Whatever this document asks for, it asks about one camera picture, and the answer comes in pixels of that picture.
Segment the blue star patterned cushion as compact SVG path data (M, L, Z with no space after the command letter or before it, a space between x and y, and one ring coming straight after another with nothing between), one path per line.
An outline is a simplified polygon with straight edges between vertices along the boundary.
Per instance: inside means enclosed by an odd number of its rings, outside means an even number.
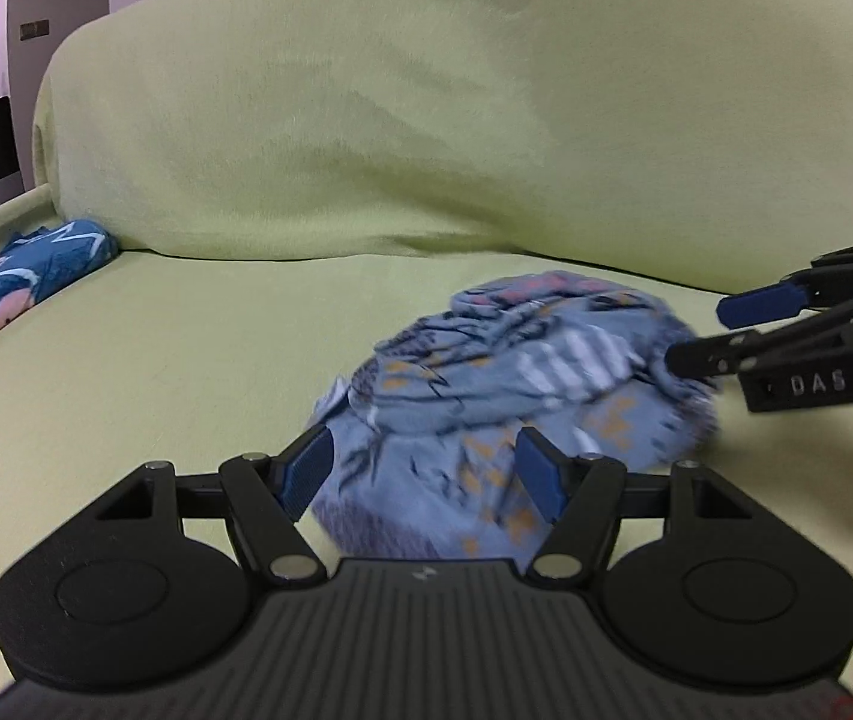
M91 220L16 234L0 250L0 330L118 254L117 239Z

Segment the yellow-green sofa cover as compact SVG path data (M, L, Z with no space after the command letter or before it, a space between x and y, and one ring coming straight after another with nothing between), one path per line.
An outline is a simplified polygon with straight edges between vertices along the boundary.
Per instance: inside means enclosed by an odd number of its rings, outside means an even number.
M280 449L461 289L568 268L711 333L853 245L853 0L141 0L55 52L34 164L0 247L124 250L0 332L0 575L143 461Z

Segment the blue patterned garment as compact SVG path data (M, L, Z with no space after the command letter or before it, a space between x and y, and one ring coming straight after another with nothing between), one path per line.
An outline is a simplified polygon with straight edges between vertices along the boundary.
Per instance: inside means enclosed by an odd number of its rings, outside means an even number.
M460 291L317 401L335 460L312 515L345 556L525 566L548 525L517 479L520 429L633 472L693 455L713 389L666 367L692 335L661 299L568 271Z

